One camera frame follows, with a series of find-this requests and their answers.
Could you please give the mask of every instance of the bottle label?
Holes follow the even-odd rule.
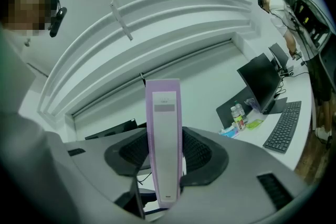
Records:
[[[237,124],[237,127],[239,130],[243,130],[245,128],[245,125],[244,125],[244,121],[243,121],[243,118],[241,117],[241,115],[239,115],[238,117],[236,118],[233,118],[235,123]]]

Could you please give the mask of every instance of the brown floor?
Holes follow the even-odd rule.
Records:
[[[318,126],[321,126],[322,123],[323,113],[320,114]],[[301,159],[295,168],[295,172],[309,185],[318,183],[320,181],[324,171],[326,170],[329,160],[331,159],[331,156],[336,152],[336,134],[334,126],[332,130],[332,136],[333,140],[331,147],[327,150],[325,145],[322,144],[315,136],[314,131],[310,131],[308,134],[305,148],[301,155]]]

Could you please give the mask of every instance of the shoe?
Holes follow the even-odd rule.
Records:
[[[315,135],[319,138],[319,139],[323,139],[323,140],[328,140],[328,137],[331,135],[331,130],[326,132],[324,129],[324,126],[322,127],[317,127],[315,130]]]

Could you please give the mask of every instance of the white and purple box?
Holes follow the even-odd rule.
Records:
[[[148,147],[160,208],[180,196],[182,175],[182,112],[179,79],[146,81]]]

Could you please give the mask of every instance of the green packet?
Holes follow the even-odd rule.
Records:
[[[246,127],[249,129],[249,130],[253,130],[255,127],[257,127],[261,122],[263,122],[262,120],[255,120],[255,121],[252,121],[251,123],[247,123],[246,124]]]

